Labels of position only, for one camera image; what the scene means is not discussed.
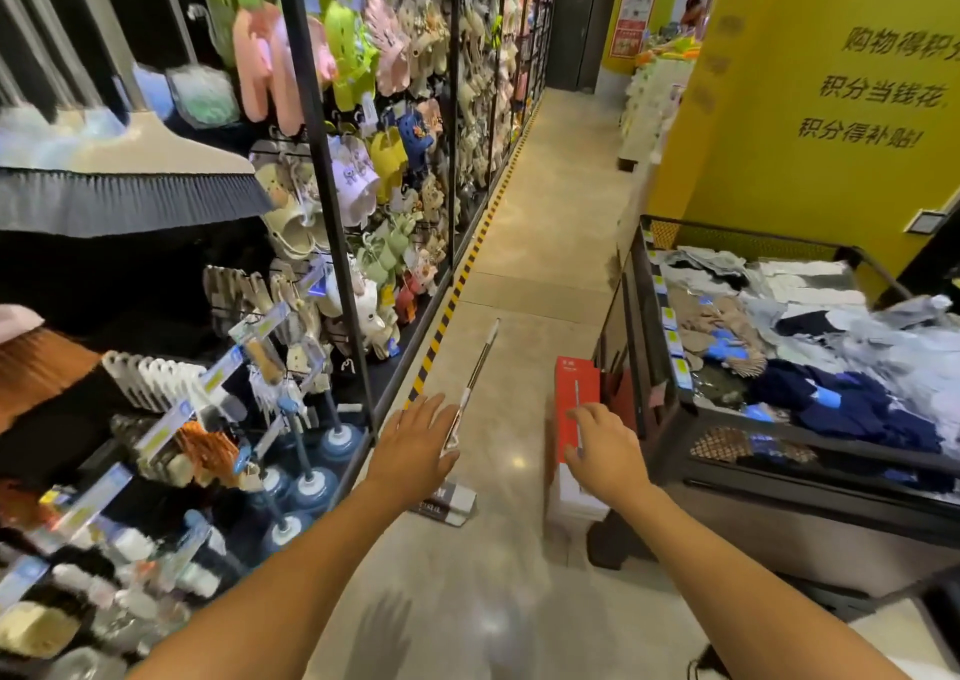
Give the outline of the yellow black striped floor tape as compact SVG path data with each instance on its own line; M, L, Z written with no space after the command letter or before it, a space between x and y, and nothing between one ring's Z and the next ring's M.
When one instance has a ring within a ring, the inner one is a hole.
M497 175L492 194L486 199L484 207L475 216L472 222L474 227L470 236L459 246L460 249L454 263L455 267L449 273L449 284L442 293L438 294L438 298L434 298L430 304L433 310L429 312L429 320L419 322L422 334L416 343L416 349L413 351L413 361L407 374L403 377L392 404L393 407L408 407L425 390L426 380L439 355L441 346L443 346L453 316L458 305L465 300L466 286L471 275L478 272L479 255L485 241L489 238L496 215L505 200L506 193L522 157L523 149L529 139L530 131L534 128L541 113L543 101L543 98L539 98L534 103L519 137L511 146L509 158L502 171Z

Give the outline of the wall display of slippers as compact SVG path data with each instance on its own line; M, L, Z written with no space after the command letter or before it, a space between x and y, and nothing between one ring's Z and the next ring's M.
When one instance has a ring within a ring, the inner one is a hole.
M304 0L325 111L334 194L364 351L400 355L402 329L434 296L462 208L499 158L500 114L514 94L517 34L529 0ZM265 219L278 259L269 285L239 288L265 311L292 302L278 328L286 367L305 374L351 359L320 172L306 141L282 0L203 0L211 43L238 77L241 112L270 121L250 159L278 206Z

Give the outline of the broom with grey bristles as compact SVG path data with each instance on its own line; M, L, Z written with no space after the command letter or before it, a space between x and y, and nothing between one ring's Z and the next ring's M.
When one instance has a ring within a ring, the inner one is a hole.
M47 118L0 55L0 232L96 238L242 220L274 205L246 158L170 128L141 82L165 87L173 112L195 130L234 124L231 77L201 64L178 0L167 0L186 65L138 66L111 0L80 0L126 119L109 108L53 0L0 0L54 98Z

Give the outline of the person's right forearm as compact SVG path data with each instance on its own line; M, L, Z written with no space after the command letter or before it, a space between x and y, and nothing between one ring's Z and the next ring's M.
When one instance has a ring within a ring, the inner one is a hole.
M651 484L592 492L638 534L731 680L911 680L846 623Z

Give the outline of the red poster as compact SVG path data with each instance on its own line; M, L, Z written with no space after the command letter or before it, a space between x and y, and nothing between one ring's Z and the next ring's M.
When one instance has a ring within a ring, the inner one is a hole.
M656 0L619 0L607 55L633 60L640 55Z

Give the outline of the person's left hand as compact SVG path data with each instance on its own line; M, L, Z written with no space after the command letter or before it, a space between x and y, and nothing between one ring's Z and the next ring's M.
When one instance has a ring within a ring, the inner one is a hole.
M420 395L385 423L362 487L392 516L400 516L441 486L437 462L457 411L442 393Z

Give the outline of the white plastic rack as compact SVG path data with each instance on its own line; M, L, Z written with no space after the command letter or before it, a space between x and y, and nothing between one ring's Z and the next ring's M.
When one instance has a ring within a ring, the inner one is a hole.
M101 365L129 403L154 414L186 400L207 368L200 364L110 350Z

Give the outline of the black metal display rack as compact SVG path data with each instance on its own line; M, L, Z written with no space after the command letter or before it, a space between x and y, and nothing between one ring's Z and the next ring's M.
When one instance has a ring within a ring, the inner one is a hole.
M163 74L186 65L179 27L167 0L110 1L139 68ZM283 383L268 383L248 361L226 381L225 397L236 412L245 410L243 419L224 419L212 408L203 409L198 419L206 431L224 432L247 454L237 488L218 482L202 487L187 481L186 476L174 476L173 466L138 469L132 459L133 443L163 413L132 406L101 364L63 395L31 409L0 434L0 479L20 480L39 491L54 485L80 487L99 480L112 465L120 463L138 479L201 493L201 503L210 512L214 526L249 567L237 584L275 555L264 558L261 554L269 516L251 504L250 495L262 490L261 466L280 466L292 481L299 476L289 418L298 419L310 463L330 469L340 479L329 509L313 516L314 525L354 492L361 465L378 442L389 402L398 392L402 371L411 365L422 335L420 325L408 327L401 333L399 356L387 361L374 359L362 346L305 0L281 1L294 79L306 119L306 141L312 164L319 172L320 213L330 236L329 256L350 338L350 359L336 349L331 353L330 370L324 366L310 367L306 373L288 369L276 333L287 325L291 310L269 339L270 355L284 372ZM125 120L126 103L83 2L53 2L103 102ZM30 102L52 118L55 103L51 90L1 9L0 55ZM173 111L162 83L150 77L143 79L141 86L150 103L162 108L162 117L172 130L248 160L256 180L267 192L258 179L251 152L255 145L268 140L273 123L247 119L241 111L237 75L215 69L232 81L239 112L234 124L192 128ZM279 207L267 194L273 204L267 214L208 225L96 238L0 231L0 305L34 311L48 328L101 357L118 351L210 369L235 346L232 331L238 324L258 321L279 301L292 307L290 299L281 298L267 310L255 311L256 304L239 288L239 279L248 276L259 276L262 284L269 286L271 268L279 259L265 224L267 216ZM328 390L333 391L342 420L365 431L352 458L343 463L330 463L319 453L321 437L331 425L324 397Z

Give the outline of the blue plunger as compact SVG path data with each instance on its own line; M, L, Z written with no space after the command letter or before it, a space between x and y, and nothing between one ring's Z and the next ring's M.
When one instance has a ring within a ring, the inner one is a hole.
M340 487L340 478L330 468L310 463L299 419L290 417L289 423L299 468L298 477L292 483L291 499L295 510L316 517L330 509Z
M255 494L258 507L269 516L266 531L261 540L261 554L268 558L288 547L296 538L304 535L314 523L314 517L304 511L284 511L282 503L271 492Z
M258 511L268 509L268 499L273 501L281 510L286 510L290 503L292 478L281 466L261 466L259 478L262 490L250 494L250 504Z
M323 392L323 396L331 424L320 437L319 456L330 463L350 461L363 441L365 430L352 422L343 421L332 390Z

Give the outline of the grey door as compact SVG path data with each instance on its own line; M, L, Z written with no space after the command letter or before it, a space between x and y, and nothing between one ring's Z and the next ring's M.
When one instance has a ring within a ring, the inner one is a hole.
M549 89L593 92L615 0L554 0L545 70Z

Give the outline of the shelf of pale goods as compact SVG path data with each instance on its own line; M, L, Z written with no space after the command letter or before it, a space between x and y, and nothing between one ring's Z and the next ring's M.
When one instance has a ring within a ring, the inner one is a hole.
M656 40L635 57L618 121L620 171L633 172L656 148L666 120L676 113L700 48L694 35L680 35Z

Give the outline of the person's right hand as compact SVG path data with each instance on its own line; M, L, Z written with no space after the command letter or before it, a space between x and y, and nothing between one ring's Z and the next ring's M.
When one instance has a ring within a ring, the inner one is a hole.
M637 434L601 403L580 405L568 417L579 425L581 450L594 461L594 480L578 483L622 517L633 516L653 490Z

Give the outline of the pile of cleaning brushes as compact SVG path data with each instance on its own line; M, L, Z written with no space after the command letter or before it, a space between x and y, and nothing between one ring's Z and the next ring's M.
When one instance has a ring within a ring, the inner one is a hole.
M249 573L202 494L0 478L0 680L125 680Z

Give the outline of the row of shelf price tags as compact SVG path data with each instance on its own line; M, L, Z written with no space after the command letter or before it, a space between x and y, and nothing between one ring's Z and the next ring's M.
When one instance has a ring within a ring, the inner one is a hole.
M198 383L191 387L191 394L169 408L131 446L132 461L140 471L146 469L168 470L174 467L175 477L194 481L193 467L181 453L175 436L177 430L189 421L201 422L204 409L212 408L223 419L240 422L245 410L234 410L226 398L227 380L240 367L249 362L254 365L267 383L283 383L284 371L271 356L271 334L291 314L288 302L280 300L257 321L244 320L238 323L231 336L233 346L214 365L205 371ZM237 478L246 470L248 455L239 447L239 458L234 467ZM104 518L105 508L129 485L133 476L127 467L117 463L109 469L86 492L71 493L49 490L38 494L16 480L0 479L0 529L15 529L45 555L59 551L67 544L90 543L106 540L119 544L115 553L122 555L126 549L141 549L147 540L131 528L111 528ZM187 519L187 533L176 551L164 559L150 559L136 555L134 563L151 563L158 566L155 578L162 592L181 589L209 600L220 587L219 578L208 569L196 565L194 557L200 547L210 541L214 531L206 519Z

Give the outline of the pile of packed socks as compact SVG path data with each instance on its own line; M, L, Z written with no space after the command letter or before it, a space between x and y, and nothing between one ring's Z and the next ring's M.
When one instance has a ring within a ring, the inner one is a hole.
M960 313L872 307L846 259L646 247L674 379L695 406L960 461Z

